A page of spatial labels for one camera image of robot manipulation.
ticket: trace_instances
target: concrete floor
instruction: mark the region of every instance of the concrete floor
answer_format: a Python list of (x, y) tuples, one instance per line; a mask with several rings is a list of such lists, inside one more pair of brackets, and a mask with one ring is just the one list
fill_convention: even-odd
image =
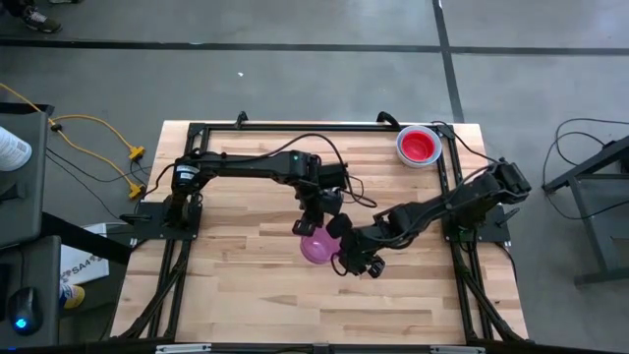
[[(629, 47), (629, 4), (622, 0), (441, 4), (452, 45)], [(0, 33), (103, 40), (439, 44), (429, 0), (86, 0), (80, 6), (42, 10), (61, 19), (64, 31), (54, 36), (30, 33), (5, 16)], [(539, 188), (543, 158), (559, 123), (574, 117), (629, 122), (629, 57), (453, 55), (453, 63), (465, 121), (480, 123), (487, 152), (517, 162), (536, 187), (510, 221), (531, 338), (629, 351), (629, 281), (575, 288), (574, 275), (596, 269), (583, 223), (561, 218)], [(0, 82), (34, 101), (55, 105), (57, 114), (106, 119), (131, 142), (147, 148), (144, 164), (153, 159), (166, 119), (235, 119), (247, 110), (255, 120), (371, 121), (387, 110), (404, 121), (453, 121), (440, 54), (3, 47)], [(0, 99), (9, 98), (0, 92)], [(587, 131), (605, 142), (629, 133), (623, 126), (599, 124), (566, 129)], [(77, 143), (105, 151), (128, 168), (123, 146), (100, 127), (72, 122), (66, 131)], [(57, 138), (51, 137), (49, 145), (94, 174), (116, 176)], [(565, 139), (562, 148), (574, 160), (599, 149), (580, 137)], [(554, 155), (547, 175), (568, 167)], [(86, 183), (116, 212), (132, 210), (124, 182)], [(576, 215), (566, 192), (557, 194), (557, 203)], [(79, 224), (112, 220), (52, 164), (47, 166), (45, 208)]]

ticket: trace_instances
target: wooden table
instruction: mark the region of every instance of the wooden table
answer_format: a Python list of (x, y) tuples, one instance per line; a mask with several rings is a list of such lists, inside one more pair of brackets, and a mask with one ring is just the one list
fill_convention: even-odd
[[(149, 188), (183, 153), (189, 123), (164, 122)], [(472, 149), (485, 150), (479, 125), (459, 124), (455, 129)], [(209, 149), (259, 154), (300, 134), (214, 131)], [(372, 215), (385, 208), (440, 194), (436, 166), (410, 169), (398, 160), (395, 133), (326, 135), (349, 163), (350, 173), (363, 179), (366, 195), (378, 202), (377, 209), (344, 205), (355, 225), (371, 224)], [(321, 139), (301, 140), (291, 148), (317, 153), (323, 163), (336, 161)], [(458, 150), (464, 175), (486, 163), (462, 146)], [(451, 174), (447, 148), (444, 154)], [(164, 175), (148, 200), (161, 202), (170, 194), (171, 175)], [(178, 341), (465, 342), (452, 258), (440, 222), (432, 223), (406, 250), (379, 252), (386, 261), (379, 279), (367, 274), (340, 277), (330, 265), (309, 264), (301, 255), (300, 238), (291, 233), (301, 215), (291, 188), (270, 180), (216, 178), (202, 193), (204, 214), (188, 266)], [(153, 295), (163, 248), (163, 241), (148, 241), (132, 254), (112, 334), (127, 329)], [(495, 245), (480, 244), (478, 250), (487, 296), (526, 337), (511, 263)], [(166, 302), (161, 329), (166, 327), (170, 300)], [(481, 333), (476, 303), (471, 305), (475, 329)]]

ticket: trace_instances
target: white bottle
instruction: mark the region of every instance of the white bottle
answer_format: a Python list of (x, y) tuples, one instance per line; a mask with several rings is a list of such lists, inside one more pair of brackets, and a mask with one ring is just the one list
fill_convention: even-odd
[(0, 127), (0, 171), (14, 171), (29, 161), (32, 148), (22, 139)]

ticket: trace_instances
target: purple bowl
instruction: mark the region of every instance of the purple bowl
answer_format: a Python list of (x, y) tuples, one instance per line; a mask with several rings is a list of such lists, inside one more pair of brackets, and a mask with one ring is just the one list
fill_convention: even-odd
[(333, 239), (325, 228), (318, 227), (313, 236), (302, 236), (300, 249), (304, 258), (315, 265), (330, 262), (332, 255), (341, 249), (341, 240)]

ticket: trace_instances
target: yellow cable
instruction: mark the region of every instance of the yellow cable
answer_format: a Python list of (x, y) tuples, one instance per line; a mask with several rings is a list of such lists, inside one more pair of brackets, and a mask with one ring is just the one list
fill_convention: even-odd
[(100, 119), (100, 118), (96, 118), (96, 117), (92, 117), (92, 116), (88, 116), (88, 115), (84, 115), (84, 114), (69, 114), (69, 115), (64, 115), (64, 116), (59, 116), (56, 118), (51, 119), (53, 122), (57, 122), (60, 120), (64, 120), (64, 119), (87, 119), (87, 120), (91, 120), (94, 122), (98, 122), (102, 125), (104, 125), (105, 127), (109, 128), (110, 131), (112, 131), (115, 135), (118, 136), (118, 138), (120, 138), (120, 140), (123, 142), (124, 145), (127, 146), (127, 148), (129, 148), (129, 150), (133, 151), (133, 146), (131, 144), (129, 144), (129, 142), (127, 142), (127, 140), (122, 136), (122, 134), (120, 134), (120, 132), (118, 132), (116, 130), (116, 128), (112, 127), (109, 123), (105, 122), (104, 120)]
[[(39, 109), (36, 105), (34, 105), (34, 104), (33, 104), (31, 101), (29, 101), (26, 97), (24, 97), (24, 96), (22, 96), (21, 94), (17, 93), (14, 89), (9, 88), (8, 86), (6, 86), (6, 85), (4, 85), (4, 84), (1, 84), (1, 83), (0, 83), (0, 88), (3, 88), (3, 89), (5, 89), (5, 90), (7, 90), (8, 92), (10, 92), (10, 93), (14, 94), (16, 97), (18, 97), (18, 98), (19, 98), (19, 99), (21, 99), (22, 101), (26, 102), (29, 106), (31, 106), (31, 107), (32, 107), (34, 110), (36, 110), (37, 112), (41, 112), (41, 109)], [(61, 116), (61, 117), (59, 117), (59, 118), (62, 118), (62, 119), (66, 119), (66, 118), (68, 118), (68, 119), (70, 119), (70, 117), (75, 117), (75, 116), (79, 116), (79, 115)], [(122, 140), (123, 140), (123, 142), (124, 142), (124, 143), (125, 143), (125, 144), (129, 147), (129, 149), (132, 149), (132, 146), (131, 146), (129, 143), (127, 143), (127, 141), (126, 141), (126, 140), (122, 137), (122, 135), (120, 135), (120, 133), (118, 133), (115, 129), (113, 129), (113, 127), (111, 127), (108, 123), (106, 123), (105, 121), (102, 121), (102, 120), (100, 120), (100, 119), (98, 119), (98, 118), (95, 118), (95, 117), (90, 117), (90, 118), (94, 118), (94, 120), (101, 121), (101, 123), (103, 123), (103, 124), (107, 125), (108, 127), (110, 127), (110, 128), (112, 129), (112, 131), (113, 131), (114, 133), (116, 133), (116, 134), (118, 135), (118, 137), (120, 137), (120, 139), (122, 139)], [(52, 125), (54, 125), (54, 124), (55, 124), (55, 122), (54, 122), (55, 120), (56, 120), (56, 119), (50, 119), (50, 118), (48, 118), (48, 124), (50, 124), (51, 126), (52, 126)], [(86, 149), (86, 148), (83, 148), (83, 147), (79, 147), (79, 146), (77, 146), (76, 144), (72, 143), (72, 142), (70, 141), (70, 139), (68, 139), (68, 137), (66, 137), (66, 135), (65, 135), (65, 134), (63, 134), (63, 132), (61, 132), (61, 131), (57, 131), (56, 133), (58, 133), (58, 134), (61, 136), (61, 138), (63, 138), (63, 140), (64, 140), (64, 141), (66, 141), (66, 143), (68, 143), (68, 145), (69, 145), (70, 147), (75, 148), (75, 149), (77, 149), (77, 150), (79, 150), (79, 151), (81, 151), (81, 152), (84, 152), (84, 153), (86, 153), (86, 154), (88, 154), (88, 155), (90, 155), (90, 156), (96, 157), (96, 158), (98, 158), (98, 159), (100, 159), (100, 160), (102, 160), (102, 161), (104, 161), (104, 162), (109, 163), (109, 165), (111, 165), (111, 167), (113, 167), (116, 171), (118, 171), (118, 173), (120, 173), (120, 175), (121, 175), (122, 177), (124, 177), (124, 179), (127, 181), (127, 183), (129, 183), (129, 187), (130, 187), (130, 188), (131, 188), (131, 190), (132, 190), (132, 193), (130, 194), (130, 197), (131, 197), (131, 196), (136, 196), (136, 195), (138, 194), (138, 193), (137, 193), (137, 191), (140, 189), (140, 187), (139, 187), (138, 185), (136, 185), (135, 183), (133, 183), (133, 182), (131, 181), (131, 179), (129, 179), (129, 177), (125, 174), (125, 172), (123, 172), (120, 168), (118, 168), (118, 166), (116, 166), (116, 164), (115, 164), (115, 163), (113, 163), (111, 160), (109, 160), (108, 158), (103, 157), (103, 156), (101, 156), (101, 155), (97, 154), (96, 152), (93, 152), (93, 151), (90, 151), (90, 150), (88, 150), (88, 149)]]

